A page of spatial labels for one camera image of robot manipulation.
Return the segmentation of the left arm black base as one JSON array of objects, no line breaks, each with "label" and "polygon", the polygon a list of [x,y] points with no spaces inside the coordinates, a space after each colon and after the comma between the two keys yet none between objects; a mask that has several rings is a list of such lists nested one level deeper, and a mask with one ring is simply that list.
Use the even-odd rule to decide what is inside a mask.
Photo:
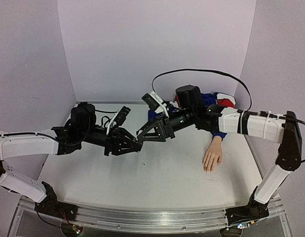
[{"label": "left arm black base", "polygon": [[42,181],[42,185],[45,188],[46,197],[41,202],[35,203],[35,211],[39,214],[75,221],[78,207],[74,204],[58,201],[53,187],[44,181]]}]

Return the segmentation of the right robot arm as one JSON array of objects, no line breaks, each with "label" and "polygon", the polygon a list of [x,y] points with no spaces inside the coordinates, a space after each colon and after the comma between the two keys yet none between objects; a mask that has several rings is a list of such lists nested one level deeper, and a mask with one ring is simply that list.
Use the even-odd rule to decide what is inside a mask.
[{"label": "right robot arm", "polygon": [[137,131],[141,142],[165,142],[175,132],[194,125],[198,130],[212,133],[236,133],[262,138],[280,145],[275,165],[253,194],[255,202],[267,204],[286,177],[302,163],[302,136],[295,113],[272,114],[251,112],[204,103],[199,87],[186,85],[176,89],[179,108],[170,106],[156,92],[143,95],[142,100],[157,116]]}]

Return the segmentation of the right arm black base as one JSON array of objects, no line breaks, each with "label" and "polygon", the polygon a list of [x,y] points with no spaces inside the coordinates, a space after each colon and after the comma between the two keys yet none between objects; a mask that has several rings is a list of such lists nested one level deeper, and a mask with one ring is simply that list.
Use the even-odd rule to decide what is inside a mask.
[{"label": "right arm black base", "polygon": [[268,202],[263,204],[254,199],[254,194],[244,206],[232,207],[226,210],[228,225],[232,226],[244,222],[257,221],[269,216]]}]

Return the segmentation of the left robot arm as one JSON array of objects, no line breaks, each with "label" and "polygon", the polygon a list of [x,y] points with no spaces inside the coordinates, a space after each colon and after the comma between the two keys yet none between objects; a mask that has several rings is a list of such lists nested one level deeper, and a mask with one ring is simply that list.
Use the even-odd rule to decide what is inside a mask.
[{"label": "left robot arm", "polygon": [[130,108],[123,106],[107,124],[96,123],[97,109],[81,102],[71,109],[64,126],[38,132],[0,134],[0,186],[30,198],[51,216],[59,214],[61,205],[52,186],[16,172],[8,158],[30,155],[68,155],[82,149],[82,143],[101,146],[104,155],[120,156],[140,152],[143,144],[122,127]]}]

